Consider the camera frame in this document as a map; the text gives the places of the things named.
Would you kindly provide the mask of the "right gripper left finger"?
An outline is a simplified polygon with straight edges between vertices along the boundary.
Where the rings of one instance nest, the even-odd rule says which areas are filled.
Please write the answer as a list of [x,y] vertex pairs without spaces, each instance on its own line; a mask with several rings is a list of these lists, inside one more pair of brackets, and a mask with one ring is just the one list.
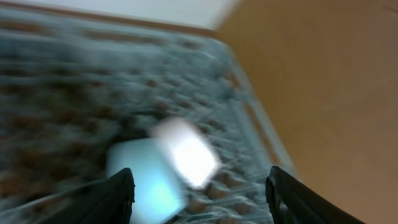
[[131,169],[123,168],[41,224],[129,224],[134,189]]

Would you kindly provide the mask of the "grey dishwasher rack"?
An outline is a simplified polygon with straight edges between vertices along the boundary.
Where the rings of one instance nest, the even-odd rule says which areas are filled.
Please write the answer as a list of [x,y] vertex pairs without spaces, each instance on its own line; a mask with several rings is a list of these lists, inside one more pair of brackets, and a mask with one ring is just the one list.
[[170,117],[197,126],[221,168],[201,190],[174,171],[188,203],[166,223],[272,223],[265,141],[277,139],[225,44],[1,7],[2,223],[64,210],[111,177],[113,145],[155,140]]

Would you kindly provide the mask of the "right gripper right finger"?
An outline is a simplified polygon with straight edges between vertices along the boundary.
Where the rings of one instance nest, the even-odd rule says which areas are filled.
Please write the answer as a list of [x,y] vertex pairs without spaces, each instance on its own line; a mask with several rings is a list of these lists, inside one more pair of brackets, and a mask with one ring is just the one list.
[[275,224],[364,224],[278,166],[270,169],[265,195]]

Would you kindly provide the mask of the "blue bowl with rice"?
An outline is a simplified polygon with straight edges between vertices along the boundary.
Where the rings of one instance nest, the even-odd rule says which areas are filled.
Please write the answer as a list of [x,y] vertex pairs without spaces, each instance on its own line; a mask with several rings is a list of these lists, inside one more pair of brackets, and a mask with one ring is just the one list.
[[151,138],[125,141],[108,151],[108,177],[129,168],[134,179],[132,224],[166,223],[187,206],[185,185],[177,177]]

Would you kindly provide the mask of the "pink bowl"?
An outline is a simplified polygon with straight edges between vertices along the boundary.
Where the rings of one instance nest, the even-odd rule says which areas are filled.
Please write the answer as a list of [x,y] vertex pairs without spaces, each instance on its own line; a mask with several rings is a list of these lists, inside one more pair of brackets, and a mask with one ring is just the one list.
[[215,148],[199,128],[181,117],[170,117],[149,131],[177,175],[191,188],[204,189],[221,168]]

